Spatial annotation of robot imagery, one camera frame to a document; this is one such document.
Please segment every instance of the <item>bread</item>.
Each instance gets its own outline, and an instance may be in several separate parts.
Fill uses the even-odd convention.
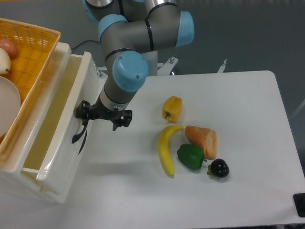
[[[214,159],[217,153],[217,134],[209,128],[188,125],[185,134],[190,143],[199,146],[204,151],[204,158]]]

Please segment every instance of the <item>orange basket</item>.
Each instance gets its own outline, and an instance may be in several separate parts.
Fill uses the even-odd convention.
[[[18,56],[11,61],[11,73],[2,75],[18,88],[21,98],[19,113],[0,139],[0,160],[6,160],[5,148],[26,114],[61,33],[44,27],[0,18],[0,39],[14,42]]]

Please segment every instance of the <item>banana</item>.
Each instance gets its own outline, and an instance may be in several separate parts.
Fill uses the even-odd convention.
[[[183,129],[182,125],[169,125],[162,130],[159,136],[159,141],[158,141],[159,158],[166,174],[169,175],[170,177],[173,177],[175,175],[175,168],[173,166],[173,161],[168,148],[168,141],[176,131],[182,129]]]

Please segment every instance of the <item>plastic vegetable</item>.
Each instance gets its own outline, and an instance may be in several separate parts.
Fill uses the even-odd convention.
[[[182,109],[182,99],[172,96],[166,100],[162,109],[163,118],[174,123],[178,120]]]
[[[158,141],[159,158],[166,174],[171,177],[175,175],[175,168],[173,166],[173,161],[168,148],[168,141],[176,131],[182,129],[183,129],[182,125],[169,125],[162,130],[159,136],[159,141]]]
[[[209,128],[188,125],[185,134],[190,143],[199,146],[204,151],[206,159],[214,159],[217,153],[217,134]]]
[[[0,48],[4,49],[7,52],[11,60],[16,58],[18,55],[16,45],[9,39],[0,39]]]
[[[10,57],[7,52],[0,48],[0,74],[10,73]]]
[[[224,178],[229,174],[229,166],[223,159],[216,159],[208,166],[208,175]]]
[[[183,144],[177,151],[178,158],[182,164],[192,170],[201,169],[202,162],[204,160],[204,152],[203,150],[192,144]]]

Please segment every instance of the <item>green bell pepper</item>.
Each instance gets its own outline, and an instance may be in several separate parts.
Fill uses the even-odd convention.
[[[182,144],[177,151],[182,164],[192,170],[199,170],[204,160],[204,151],[193,144]]]

